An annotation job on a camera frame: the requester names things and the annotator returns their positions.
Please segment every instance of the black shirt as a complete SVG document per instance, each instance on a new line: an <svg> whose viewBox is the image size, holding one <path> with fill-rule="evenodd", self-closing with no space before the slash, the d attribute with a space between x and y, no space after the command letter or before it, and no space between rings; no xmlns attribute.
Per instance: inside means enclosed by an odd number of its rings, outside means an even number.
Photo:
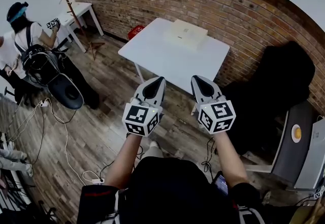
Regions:
<svg viewBox="0 0 325 224"><path fill-rule="evenodd" d="M78 224L105 223L114 213L117 188L82 188ZM119 196L118 214L124 223L266 223L259 192L241 183L224 196L189 161L146 157Z"/></svg>

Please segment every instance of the white plate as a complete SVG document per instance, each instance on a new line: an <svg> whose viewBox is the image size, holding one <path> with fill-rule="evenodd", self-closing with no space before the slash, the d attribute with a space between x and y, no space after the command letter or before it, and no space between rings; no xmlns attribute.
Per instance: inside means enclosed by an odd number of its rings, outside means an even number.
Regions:
<svg viewBox="0 0 325 224"><path fill-rule="evenodd" d="M302 139L303 135L301 133L301 138L296 138L295 137L295 132L296 132L296 129L299 128L300 126L295 124L292 129L291 129L291 137L292 137L292 140L295 142L295 143L298 143L300 141L300 139Z"/></svg>

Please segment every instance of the brick wall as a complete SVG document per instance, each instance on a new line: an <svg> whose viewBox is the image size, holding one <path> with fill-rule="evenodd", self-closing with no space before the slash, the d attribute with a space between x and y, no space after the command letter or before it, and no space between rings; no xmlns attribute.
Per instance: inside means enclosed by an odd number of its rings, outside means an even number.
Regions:
<svg viewBox="0 0 325 224"><path fill-rule="evenodd" d="M103 30L127 39L134 26L156 17L181 19L203 27L230 45L216 82L247 80L263 49L297 41L312 58L316 73L309 101L325 114L325 33L288 0L76 0L93 3Z"/></svg>

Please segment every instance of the wooden coat rack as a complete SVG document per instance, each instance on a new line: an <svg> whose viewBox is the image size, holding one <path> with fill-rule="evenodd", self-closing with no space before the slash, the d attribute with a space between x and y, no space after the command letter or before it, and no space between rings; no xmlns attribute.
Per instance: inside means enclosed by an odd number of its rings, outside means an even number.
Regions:
<svg viewBox="0 0 325 224"><path fill-rule="evenodd" d="M67 4L68 4L68 7L70 9L70 11L67 11L67 13L71 13L73 18L75 19L77 25L79 26L79 28L81 29L81 32L82 34L84 35L87 43L85 45L87 45L87 48L86 50L88 50L89 48L91 49L91 52L92 52L92 56L93 56L93 59L95 60L96 58L96 52L94 52L94 50L98 49L99 47L101 47L104 43L93 43L92 41L88 40L88 37L86 35L86 32L84 31L84 29L82 28L72 6L71 6L71 2L69 0L66 0Z"/></svg>

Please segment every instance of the yellow food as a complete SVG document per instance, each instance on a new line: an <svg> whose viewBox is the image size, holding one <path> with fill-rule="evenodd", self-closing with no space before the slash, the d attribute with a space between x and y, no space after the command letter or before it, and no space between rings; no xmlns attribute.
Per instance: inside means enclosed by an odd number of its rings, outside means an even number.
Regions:
<svg viewBox="0 0 325 224"><path fill-rule="evenodd" d="M301 139L301 129L298 127L295 131L295 138Z"/></svg>

